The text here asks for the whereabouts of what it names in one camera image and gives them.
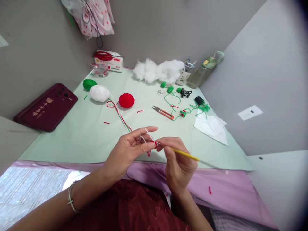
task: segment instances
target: red yarn scrap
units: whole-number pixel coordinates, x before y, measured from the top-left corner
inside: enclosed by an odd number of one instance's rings
[[[119,102],[120,102],[121,107],[130,108],[131,106],[134,105],[135,99],[131,94],[124,93],[123,95],[120,96]]]
[[[150,142],[152,142],[152,143],[155,144],[155,149],[156,149],[156,148],[157,148],[157,141],[150,141]],[[150,156],[151,151],[152,151],[152,150],[150,150],[149,152],[147,152],[147,155],[148,155],[148,156]]]

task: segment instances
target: red yarn ball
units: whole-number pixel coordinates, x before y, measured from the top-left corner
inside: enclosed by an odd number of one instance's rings
[[[124,93],[119,98],[119,103],[121,107],[129,108],[134,105],[135,99],[134,97],[129,93]]]

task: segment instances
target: hand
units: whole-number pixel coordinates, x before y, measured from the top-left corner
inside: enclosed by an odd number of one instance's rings
[[[158,127],[146,127],[146,129],[148,132],[154,132]],[[138,156],[155,148],[156,145],[150,142],[150,136],[146,133],[144,128],[139,128],[120,137],[102,167],[108,179],[114,182],[121,180]]]
[[[163,137],[156,140],[160,145],[157,151],[164,149],[167,158],[166,180],[172,195],[184,195],[187,185],[197,169],[197,162],[179,153],[175,153],[171,148],[190,154],[178,137]]]

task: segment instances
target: tissue box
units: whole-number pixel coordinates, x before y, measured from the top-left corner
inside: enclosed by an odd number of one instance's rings
[[[122,72],[123,71],[123,69],[124,69],[123,58],[116,57],[116,58],[113,58],[110,61],[103,61],[103,60],[100,60],[99,58],[97,58],[97,54],[99,54],[100,51],[102,51],[102,50],[98,50],[94,55],[96,64],[108,64],[108,69],[111,70],[111,71],[116,71],[116,72]],[[105,51],[105,52],[108,52],[108,53],[110,53],[114,56],[119,56],[119,54],[116,53],[116,52],[112,52],[112,51]]]

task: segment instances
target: maroon skirt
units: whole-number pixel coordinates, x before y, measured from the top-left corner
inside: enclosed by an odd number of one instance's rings
[[[120,180],[63,230],[185,230],[173,215],[162,191],[135,181]]]

